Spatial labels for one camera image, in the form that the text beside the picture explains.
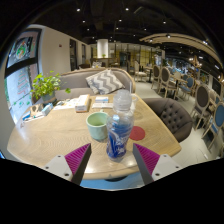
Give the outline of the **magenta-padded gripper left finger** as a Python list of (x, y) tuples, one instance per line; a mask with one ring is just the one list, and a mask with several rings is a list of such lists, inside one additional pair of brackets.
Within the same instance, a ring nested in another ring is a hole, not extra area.
[(91, 155), (91, 144), (83, 145), (67, 155), (57, 155), (43, 169), (79, 185)]

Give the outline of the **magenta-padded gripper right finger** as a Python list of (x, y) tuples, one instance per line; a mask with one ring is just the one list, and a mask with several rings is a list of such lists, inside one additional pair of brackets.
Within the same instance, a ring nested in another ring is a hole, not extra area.
[(182, 169), (168, 154), (159, 155), (136, 143), (133, 154), (145, 185)]

